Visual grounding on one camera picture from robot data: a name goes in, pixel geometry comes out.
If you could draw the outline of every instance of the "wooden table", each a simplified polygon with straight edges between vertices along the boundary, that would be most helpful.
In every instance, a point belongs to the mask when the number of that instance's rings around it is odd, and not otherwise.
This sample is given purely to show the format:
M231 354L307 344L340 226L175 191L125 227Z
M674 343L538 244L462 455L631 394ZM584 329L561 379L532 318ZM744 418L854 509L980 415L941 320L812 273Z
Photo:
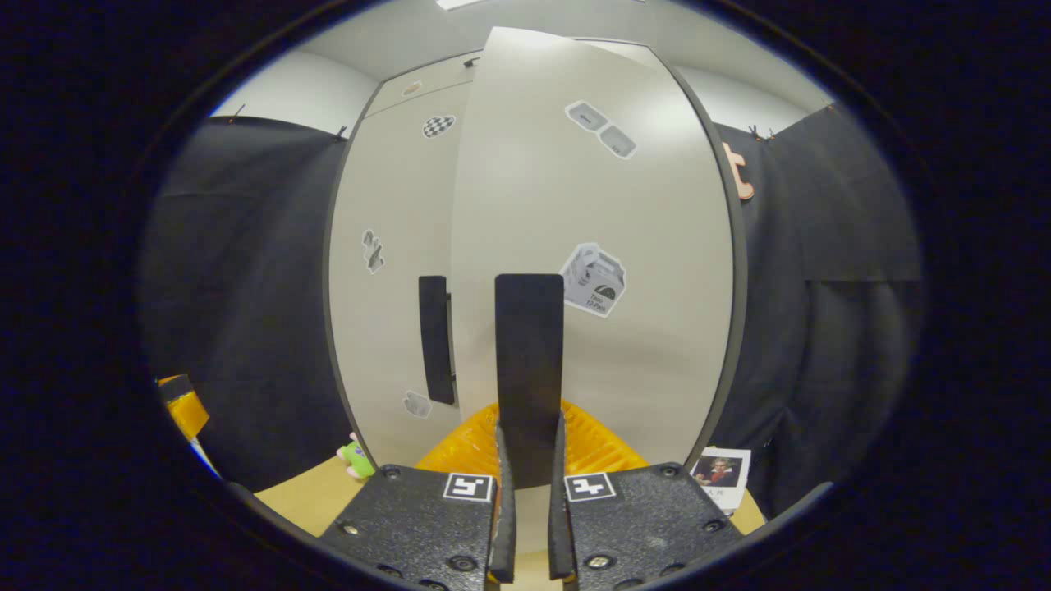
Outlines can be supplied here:
M306 472L255 494L268 507L311 535L321 536L332 519L362 490L362 483L347 474L346 464L332 456ZM751 494L744 493L744 503L729 521L748 534L766 519ZM520 589L560 590L560 580L548 578L548 552L527 552L515 557L515 584Z

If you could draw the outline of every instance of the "ceiling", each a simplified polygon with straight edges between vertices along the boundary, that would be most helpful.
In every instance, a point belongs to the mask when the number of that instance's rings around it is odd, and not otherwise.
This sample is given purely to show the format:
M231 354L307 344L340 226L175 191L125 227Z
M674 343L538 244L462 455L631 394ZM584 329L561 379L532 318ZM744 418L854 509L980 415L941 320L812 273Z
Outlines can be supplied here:
M726 76L807 113L831 102L770 52L669 0L485 0L448 12L434 0L391 0L333 26L301 49L379 81L482 47L493 26L638 41L673 64Z

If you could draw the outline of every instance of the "stuffed toy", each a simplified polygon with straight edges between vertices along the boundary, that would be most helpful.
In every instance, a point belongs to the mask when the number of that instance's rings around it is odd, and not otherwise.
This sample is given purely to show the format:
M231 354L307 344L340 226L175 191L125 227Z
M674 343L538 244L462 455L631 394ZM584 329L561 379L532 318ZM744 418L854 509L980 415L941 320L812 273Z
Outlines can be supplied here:
M376 473L376 469L372 467L372 463L365 455L362 444L357 443L357 433L350 434L350 445L335 450L335 456L350 464L347 467L347 473L355 478L365 480Z

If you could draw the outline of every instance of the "black fabric backdrop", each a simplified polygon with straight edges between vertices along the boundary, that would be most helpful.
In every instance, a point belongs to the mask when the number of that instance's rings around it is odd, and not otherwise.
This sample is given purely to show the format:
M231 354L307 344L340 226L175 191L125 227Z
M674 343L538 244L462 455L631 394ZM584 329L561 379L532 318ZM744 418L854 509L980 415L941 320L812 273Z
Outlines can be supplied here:
M346 146L290 123L209 120L176 160L143 240L150 370L189 374L211 416L202 446L252 491L320 464L350 433L322 301Z
M754 451L748 488L772 516L841 480L892 410L919 330L920 257L893 175L841 107L772 139L718 127L755 196L742 202L744 339L712 443ZM152 370L190 374L211 414L202 444L250 490L324 461L350 429L321 291L345 146L287 123L209 121L145 241Z
M718 125L745 159L748 301L713 436L753 450L767 516L843 478L899 400L922 314L907 202L875 145L833 105L772 139Z

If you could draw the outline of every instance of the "ceiling light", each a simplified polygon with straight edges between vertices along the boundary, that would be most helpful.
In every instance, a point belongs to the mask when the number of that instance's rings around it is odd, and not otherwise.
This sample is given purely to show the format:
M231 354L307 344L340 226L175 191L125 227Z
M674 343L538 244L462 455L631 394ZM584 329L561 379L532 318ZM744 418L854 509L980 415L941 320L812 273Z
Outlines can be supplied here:
M482 0L435 0L438 6L447 11L452 11L453 8L459 8L460 6L467 6L468 4L474 4L475 2L481 2Z

